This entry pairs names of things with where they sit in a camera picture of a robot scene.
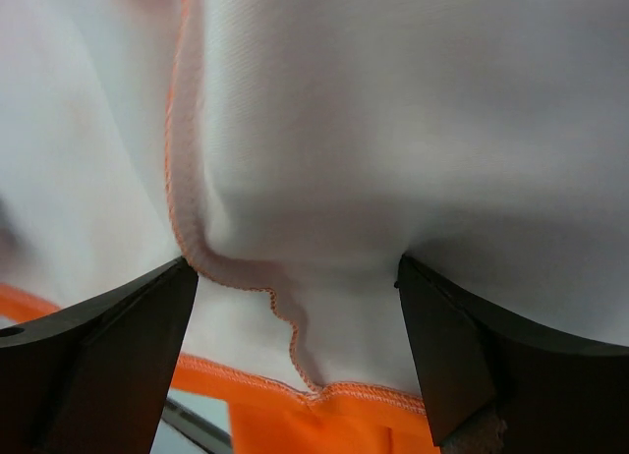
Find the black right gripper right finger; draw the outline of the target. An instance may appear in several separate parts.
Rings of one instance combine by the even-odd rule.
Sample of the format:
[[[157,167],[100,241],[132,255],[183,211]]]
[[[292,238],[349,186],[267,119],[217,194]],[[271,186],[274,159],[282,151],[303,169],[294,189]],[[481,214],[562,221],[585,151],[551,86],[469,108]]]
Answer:
[[[535,323],[409,256],[396,287],[443,453],[624,453],[628,350]]]

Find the orange jacket with pink lining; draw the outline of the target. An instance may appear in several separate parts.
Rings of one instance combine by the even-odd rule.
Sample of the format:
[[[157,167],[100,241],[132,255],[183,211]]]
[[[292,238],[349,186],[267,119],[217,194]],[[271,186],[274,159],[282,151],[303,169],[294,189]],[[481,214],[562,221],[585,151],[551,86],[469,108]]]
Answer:
[[[239,453],[430,453],[408,255],[628,342],[628,0],[1,0],[1,319],[184,258]]]

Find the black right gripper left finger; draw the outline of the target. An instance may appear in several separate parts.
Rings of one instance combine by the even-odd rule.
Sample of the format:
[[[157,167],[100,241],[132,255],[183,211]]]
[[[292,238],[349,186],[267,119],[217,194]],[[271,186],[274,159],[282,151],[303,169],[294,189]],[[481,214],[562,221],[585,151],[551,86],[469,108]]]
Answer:
[[[197,286],[179,257],[2,329],[2,452],[149,452]]]

